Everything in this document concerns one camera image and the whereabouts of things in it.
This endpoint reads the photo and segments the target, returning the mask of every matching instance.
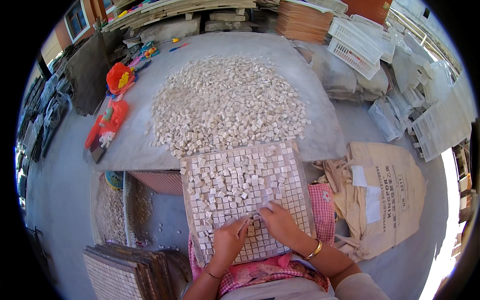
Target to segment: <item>pink checkered apron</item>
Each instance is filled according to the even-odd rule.
[[[325,183],[317,183],[315,185],[309,184],[308,192],[312,200],[313,219],[315,221],[317,238],[323,243],[327,243],[328,245],[333,246],[335,239],[335,217],[331,197],[332,191],[330,190],[330,186]],[[190,238],[190,236],[188,240],[188,250],[190,266],[192,267],[193,272],[193,279],[195,280],[203,271],[203,268],[199,267],[199,265],[197,264],[197,259],[195,257],[195,251],[193,250],[192,239]],[[283,255],[278,255],[274,258],[270,258],[269,260],[277,260],[281,262],[285,261],[285,259],[289,259],[290,256],[291,253],[287,253]],[[254,263],[247,263],[249,264],[250,268],[251,264],[257,264],[256,267],[259,270],[259,272],[257,272],[258,277],[252,277],[250,275],[250,277],[248,277],[248,282],[245,282],[244,278],[243,280],[239,279],[238,274],[240,274],[241,271],[239,271],[238,269],[241,265],[235,266],[235,273],[237,274],[236,277],[231,273],[230,270],[226,271],[222,280],[220,281],[217,298],[221,298],[226,293],[233,291],[237,288],[292,277],[303,277],[309,280],[313,280],[321,287],[323,287],[325,291],[328,291],[328,285],[330,283],[328,278],[316,271],[311,270],[300,262],[287,261],[287,263],[285,263],[285,266],[285,264],[282,263],[278,263],[277,265],[262,264],[262,262],[265,261],[266,260],[260,260]]]

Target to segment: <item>gold bangle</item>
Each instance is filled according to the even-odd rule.
[[[322,249],[322,241],[319,239],[315,239],[315,240],[318,242],[317,249],[315,249],[315,251],[313,251],[309,256],[303,257],[303,259],[306,261],[309,261],[310,259],[315,257],[318,254],[318,252],[320,252],[320,250]]]
[[[222,277],[213,276],[213,275],[207,270],[207,265],[204,267],[205,273],[209,274],[211,277],[213,277],[213,278],[215,278],[215,279],[222,279]]]

